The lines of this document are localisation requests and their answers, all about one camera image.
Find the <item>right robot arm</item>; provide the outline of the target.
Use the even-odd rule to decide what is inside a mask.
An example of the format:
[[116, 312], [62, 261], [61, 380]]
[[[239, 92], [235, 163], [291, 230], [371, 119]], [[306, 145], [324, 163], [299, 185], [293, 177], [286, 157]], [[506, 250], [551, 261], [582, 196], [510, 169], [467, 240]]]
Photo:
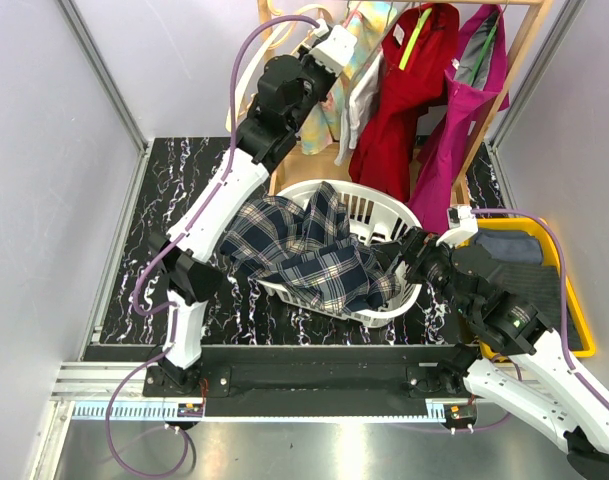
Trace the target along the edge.
[[435, 369], [441, 390], [487, 399], [530, 425], [565, 454], [585, 479], [609, 479], [609, 391], [566, 350], [541, 310], [500, 282], [502, 265], [483, 247], [453, 248], [420, 228], [376, 246], [385, 267], [404, 264], [406, 279], [447, 300], [478, 339], [526, 369], [545, 394], [458, 344]]

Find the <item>cream plastic hanger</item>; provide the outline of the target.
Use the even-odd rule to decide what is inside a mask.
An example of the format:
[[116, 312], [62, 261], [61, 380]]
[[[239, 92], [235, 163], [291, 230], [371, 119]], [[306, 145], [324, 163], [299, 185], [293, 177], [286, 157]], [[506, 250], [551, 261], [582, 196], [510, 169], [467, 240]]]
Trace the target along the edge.
[[[319, 1], [305, 3], [292, 12], [280, 9], [274, 1], [258, 1], [257, 10], [261, 24], [287, 15], [309, 16], [314, 20], [324, 19], [327, 24], [334, 22], [334, 15], [329, 7], [324, 6]], [[257, 50], [252, 57], [248, 56], [251, 48], [248, 48], [243, 54], [246, 66], [239, 70], [235, 80], [235, 108], [229, 107], [226, 115], [225, 128], [229, 133], [233, 130], [233, 115], [236, 115], [236, 120], [240, 121], [250, 108], [253, 97], [253, 94], [251, 94], [252, 81], [259, 78], [262, 69], [277, 55], [282, 53], [293, 54], [300, 44], [310, 38], [310, 29], [310, 26], [304, 24], [297, 26], [296, 22], [281, 22], [270, 26], [261, 32], [257, 39], [251, 41], [251, 43], [256, 44]]]

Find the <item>pastel floral skirt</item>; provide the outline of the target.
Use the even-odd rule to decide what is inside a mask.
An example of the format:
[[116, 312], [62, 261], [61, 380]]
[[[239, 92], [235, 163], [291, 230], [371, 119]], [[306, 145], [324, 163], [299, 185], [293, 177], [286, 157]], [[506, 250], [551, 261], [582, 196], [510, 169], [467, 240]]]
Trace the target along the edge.
[[342, 115], [346, 112], [349, 88], [362, 75], [389, 23], [397, 14], [392, 4], [373, 1], [349, 3], [343, 26], [357, 39], [354, 53], [326, 100], [318, 103], [300, 129], [300, 146], [304, 155], [316, 155], [333, 142], [346, 140]]

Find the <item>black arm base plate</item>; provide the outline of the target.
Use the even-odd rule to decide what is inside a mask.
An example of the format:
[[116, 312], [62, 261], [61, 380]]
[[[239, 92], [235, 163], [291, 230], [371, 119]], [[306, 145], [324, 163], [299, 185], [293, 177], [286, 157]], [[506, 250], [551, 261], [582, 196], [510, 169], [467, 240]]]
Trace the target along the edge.
[[456, 346], [207, 345], [181, 384], [147, 369], [147, 397], [203, 395], [209, 420], [401, 422], [427, 417], [427, 400], [463, 401], [461, 377], [478, 353]]

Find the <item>navy plaid skirt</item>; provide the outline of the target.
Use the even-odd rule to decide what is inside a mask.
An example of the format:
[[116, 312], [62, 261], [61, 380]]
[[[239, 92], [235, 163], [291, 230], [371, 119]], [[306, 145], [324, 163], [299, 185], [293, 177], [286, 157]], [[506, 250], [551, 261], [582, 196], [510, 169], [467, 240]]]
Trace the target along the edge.
[[242, 205], [220, 252], [253, 279], [315, 285], [322, 281], [311, 260], [323, 260], [330, 251], [341, 253], [342, 262], [354, 261], [346, 227], [329, 206], [307, 213], [286, 198], [267, 196]]

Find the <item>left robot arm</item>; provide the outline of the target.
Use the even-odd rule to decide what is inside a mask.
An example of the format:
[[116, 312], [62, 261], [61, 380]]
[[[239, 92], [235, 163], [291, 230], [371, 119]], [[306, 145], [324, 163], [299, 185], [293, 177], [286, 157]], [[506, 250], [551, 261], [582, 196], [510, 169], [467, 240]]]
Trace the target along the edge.
[[150, 246], [169, 281], [171, 304], [159, 365], [165, 384], [177, 395], [190, 395], [199, 386], [200, 372], [193, 365], [201, 357], [202, 323], [208, 301], [224, 280], [208, 263], [220, 236], [296, 146], [306, 118], [326, 100], [350, 59], [348, 53], [325, 53], [320, 46], [272, 58], [216, 176], [171, 232], [151, 237]]

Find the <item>white plastic laundry basket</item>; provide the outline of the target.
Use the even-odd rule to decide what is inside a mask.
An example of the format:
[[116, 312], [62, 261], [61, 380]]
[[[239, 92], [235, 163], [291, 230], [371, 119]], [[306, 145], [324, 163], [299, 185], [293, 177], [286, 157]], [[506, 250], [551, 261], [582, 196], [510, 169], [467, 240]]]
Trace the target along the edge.
[[408, 207], [382, 192], [342, 180], [303, 181], [279, 195], [307, 213], [329, 206], [336, 218], [344, 218], [350, 232], [346, 244], [354, 261], [342, 262], [341, 253], [328, 251], [323, 260], [310, 261], [320, 284], [261, 279], [259, 284], [268, 294], [368, 328], [381, 328], [410, 309], [421, 286], [406, 279], [407, 263], [389, 260], [379, 251], [420, 225]]

